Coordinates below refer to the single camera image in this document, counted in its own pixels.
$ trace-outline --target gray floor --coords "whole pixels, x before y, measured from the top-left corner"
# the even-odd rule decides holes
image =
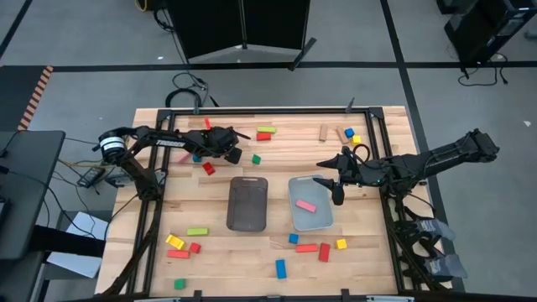
[[[0,37],[22,0],[0,0]],[[433,0],[389,0],[407,61],[454,61],[443,33],[448,19]],[[537,18],[526,29],[537,29]],[[309,61],[394,61],[388,30],[377,0],[312,0],[308,36],[319,42]],[[537,60],[537,42],[517,34],[502,49],[510,60]],[[280,61],[289,54],[231,52],[200,62]],[[0,60],[2,65],[133,65],[180,63],[170,35],[151,14],[119,0],[34,0]],[[173,71],[54,73],[31,128],[61,129],[68,137],[95,141],[103,131],[129,125],[137,107],[162,107],[173,89]],[[204,70],[222,106],[406,105],[396,69]],[[457,233],[456,250],[469,278],[468,292],[537,296],[537,248],[530,192],[537,147],[534,118],[537,69],[506,69],[509,85],[459,86],[459,70],[409,70],[431,148],[481,128],[502,148],[493,164],[468,164],[441,174],[447,216]],[[480,70],[472,81],[491,81]],[[174,100],[188,106],[189,97]],[[534,122],[526,127],[524,121]],[[90,145],[65,142],[61,158],[96,159]],[[76,176],[64,167],[65,177]],[[74,190],[53,182],[67,210],[83,210]],[[115,191],[82,191],[92,210],[111,210]],[[52,217],[58,209],[51,208]],[[45,223],[44,212],[39,223]],[[91,295],[94,281],[53,282],[47,300]]]

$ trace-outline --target wooden tabletop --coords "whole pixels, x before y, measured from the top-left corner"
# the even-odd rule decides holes
[[[389,139],[394,154],[415,154],[416,148],[404,107],[384,107]],[[154,127],[158,109],[138,109],[134,127]],[[323,169],[315,163],[333,158],[341,151],[336,127],[353,128],[362,142],[369,143],[363,114],[277,114],[209,116],[212,126],[233,126],[240,133],[255,137],[256,127],[273,126],[277,133],[271,141],[241,139],[239,164],[223,159],[211,162],[216,173],[207,176],[201,164],[191,159],[180,164],[185,151],[171,152],[169,176],[164,194],[164,209],[160,221],[159,242],[155,257],[151,296],[192,296],[195,289],[205,296],[333,295],[341,289],[351,294],[395,294],[387,234],[379,193],[374,188],[346,187],[343,206],[331,205],[332,227],[310,232],[297,232],[290,212],[288,181],[290,178],[323,174],[336,178],[333,169]],[[318,140],[320,125],[328,125],[325,142]],[[205,128],[203,116],[178,117],[180,131]],[[378,124],[374,123],[378,146],[383,156]],[[147,165],[149,148],[137,159]],[[252,156],[261,157],[261,164],[252,163]],[[227,199],[229,183],[235,176],[256,176],[268,180],[267,227],[263,232],[235,232],[227,229]],[[114,212],[136,193],[133,187],[120,189]],[[415,195],[429,199],[425,187],[417,187]],[[430,208],[407,197],[405,204],[419,215],[431,216]],[[133,201],[112,222],[107,238],[96,292],[106,289],[121,272],[133,250],[139,200]],[[209,236],[187,237],[186,229],[208,227]],[[296,253],[288,243],[289,234],[297,232],[300,243],[332,245],[330,261],[320,262],[318,253]],[[190,259],[167,258],[172,247],[165,242],[169,234],[199,243],[201,253]],[[336,239],[346,238],[348,248],[336,250]],[[288,278],[276,279],[274,261],[285,259]],[[138,280],[143,278],[145,260],[139,266]],[[176,279],[186,279],[186,288],[174,289]]]

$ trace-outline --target blue block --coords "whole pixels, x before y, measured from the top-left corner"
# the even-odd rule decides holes
[[[345,136],[347,138],[352,138],[353,135],[354,135],[354,130],[352,130],[352,128],[348,128],[347,130],[345,130]]]
[[[290,234],[289,234],[289,242],[290,242],[290,243],[297,244],[297,243],[299,242],[299,235],[298,235],[298,234],[290,233]]]
[[[276,276],[278,279],[286,279],[287,272],[285,272],[285,260],[276,260]]]

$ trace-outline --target red block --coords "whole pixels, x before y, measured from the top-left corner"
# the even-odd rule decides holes
[[[319,261],[328,262],[329,255],[330,255],[330,244],[321,243],[321,250],[319,251]]]
[[[257,137],[258,141],[270,140],[272,138],[270,133],[258,133]]]
[[[193,253],[200,253],[200,249],[201,249],[201,245],[193,242],[190,247],[189,247],[189,251],[193,252]]]
[[[305,202],[303,200],[297,200],[296,206],[312,213],[315,213],[315,211],[317,211],[316,206],[313,206],[311,203]]]
[[[205,169],[205,171],[207,172],[207,175],[211,175],[215,173],[215,169],[212,167],[211,163],[204,163],[203,169]]]
[[[317,245],[316,244],[297,244],[296,252],[297,253],[317,252]]]
[[[188,259],[190,258],[190,252],[181,250],[169,250],[168,257]]]

